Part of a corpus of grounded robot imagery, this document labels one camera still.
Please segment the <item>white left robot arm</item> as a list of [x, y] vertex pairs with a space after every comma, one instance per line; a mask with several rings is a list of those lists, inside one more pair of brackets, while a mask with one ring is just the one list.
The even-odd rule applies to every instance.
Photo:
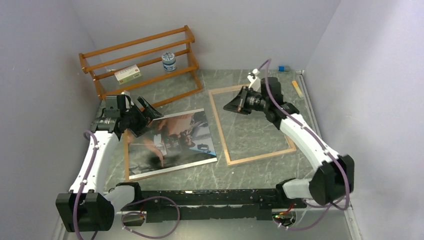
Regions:
[[143, 97], [138, 97], [139, 108], [128, 93], [109, 95], [99, 117], [84, 132], [89, 146], [81, 169], [66, 193], [57, 195], [55, 205], [67, 232], [108, 231], [115, 214], [127, 206], [137, 210], [143, 196], [138, 183], [119, 183], [110, 193], [104, 193], [106, 173], [118, 143], [126, 131], [140, 137], [148, 126], [163, 117]]

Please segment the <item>large printed photo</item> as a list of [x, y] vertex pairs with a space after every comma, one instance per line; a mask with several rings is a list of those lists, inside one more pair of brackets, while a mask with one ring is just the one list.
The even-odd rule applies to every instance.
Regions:
[[143, 135], [136, 137], [129, 132], [127, 146], [129, 181], [218, 160], [208, 118], [202, 108], [154, 119]]

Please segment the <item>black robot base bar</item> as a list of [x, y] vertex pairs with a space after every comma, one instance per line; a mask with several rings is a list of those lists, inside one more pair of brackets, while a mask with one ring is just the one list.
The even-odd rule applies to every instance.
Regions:
[[256, 219], [270, 221], [278, 213], [306, 208], [299, 198], [287, 198], [282, 190], [144, 190], [123, 212], [145, 212], [147, 223], [188, 220]]

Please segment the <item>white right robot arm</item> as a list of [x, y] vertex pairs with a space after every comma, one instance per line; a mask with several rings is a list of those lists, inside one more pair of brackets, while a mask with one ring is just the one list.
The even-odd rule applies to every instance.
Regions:
[[288, 136], [308, 159], [314, 170], [311, 179], [288, 179], [276, 188], [275, 202], [282, 208], [294, 199], [314, 200], [321, 206], [349, 198], [354, 190], [355, 162], [329, 147], [306, 123], [300, 111], [284, 101], [281, 83], [276, 77], [260, 80], [259, 88], [242, 86], [224, 110], [242, 115], [262, 112], [277, 130]]

